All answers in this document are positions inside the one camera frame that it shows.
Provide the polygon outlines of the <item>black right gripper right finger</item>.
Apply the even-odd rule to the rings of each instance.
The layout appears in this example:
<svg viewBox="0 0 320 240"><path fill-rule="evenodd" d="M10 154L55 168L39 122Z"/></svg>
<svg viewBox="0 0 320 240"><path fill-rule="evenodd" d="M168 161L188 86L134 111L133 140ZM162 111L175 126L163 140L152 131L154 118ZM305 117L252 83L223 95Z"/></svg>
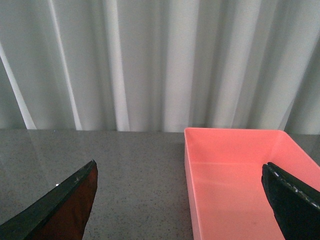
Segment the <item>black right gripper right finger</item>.
<svg viewBox="0 0 320 240"><path fill-rule="evenodd" d="M320 238L320 192L276 164L262 166L261 183L286 240Z"/></svg>

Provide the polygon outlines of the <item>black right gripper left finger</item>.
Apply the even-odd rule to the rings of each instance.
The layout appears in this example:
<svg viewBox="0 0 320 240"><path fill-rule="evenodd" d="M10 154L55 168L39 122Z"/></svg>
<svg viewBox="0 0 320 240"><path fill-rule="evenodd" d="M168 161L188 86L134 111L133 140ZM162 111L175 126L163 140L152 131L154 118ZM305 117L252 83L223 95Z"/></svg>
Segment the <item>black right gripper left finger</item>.
<svg viewBox="0 0 320 240"><path fill-rule="evenodd" d="M28 208L0 226L2 240L81 240L98 188L91 160Z"/></svg>

